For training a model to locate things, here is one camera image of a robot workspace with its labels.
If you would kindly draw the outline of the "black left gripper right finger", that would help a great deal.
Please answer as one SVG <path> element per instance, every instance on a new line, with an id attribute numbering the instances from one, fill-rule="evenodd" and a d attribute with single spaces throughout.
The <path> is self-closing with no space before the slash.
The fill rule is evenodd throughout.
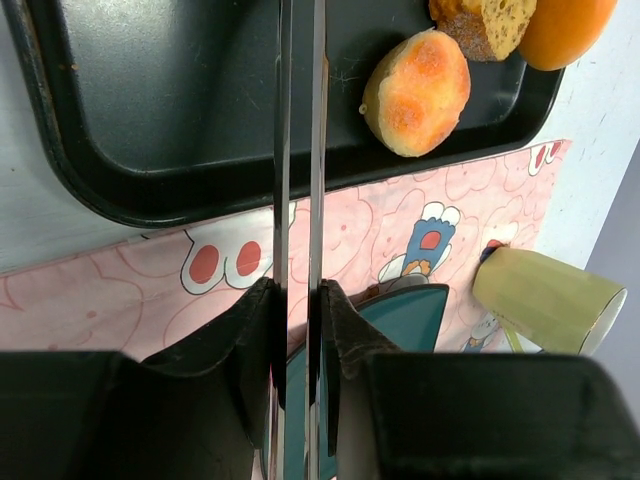
<path id="1" fill-rule="evenodd" d="M 635 479 L 639 432 L 584 356 L 420 353 L 321 288 L 327 454 L 341 479 Z"/>

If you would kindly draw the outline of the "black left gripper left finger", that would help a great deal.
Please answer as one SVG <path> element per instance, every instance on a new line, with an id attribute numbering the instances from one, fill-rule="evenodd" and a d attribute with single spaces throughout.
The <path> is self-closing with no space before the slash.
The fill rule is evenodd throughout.
<path id="1" fill-rule="evenodd" d="M 273 284 L 143 361 L 1 356 L 5 479 L 247 479 L 268 410 Z"/>

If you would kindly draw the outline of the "metal tongs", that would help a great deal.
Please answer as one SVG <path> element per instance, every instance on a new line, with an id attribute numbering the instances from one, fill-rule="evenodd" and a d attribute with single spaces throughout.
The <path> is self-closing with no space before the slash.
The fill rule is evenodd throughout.
<path id="1" fill-rule="evenodd" d="M 269 479 L 285 473 L 286 366 L 288 334 L 288 249 L 291 161 L 291 74 L 293 3 L 278 6 L 276 101 L 274 120 L 273 281 L 275 340 L 271 360 L 269 407 Z M 306 329 L 305 442 L 307 479 L 320 477 L 320 366 L 322 345 L 321 284 L 325 197 L 326 128 L 329 63 L 326 56 L 326 3 L 313 3 L 313 53 L 310 149 L 310 240 Z"/>

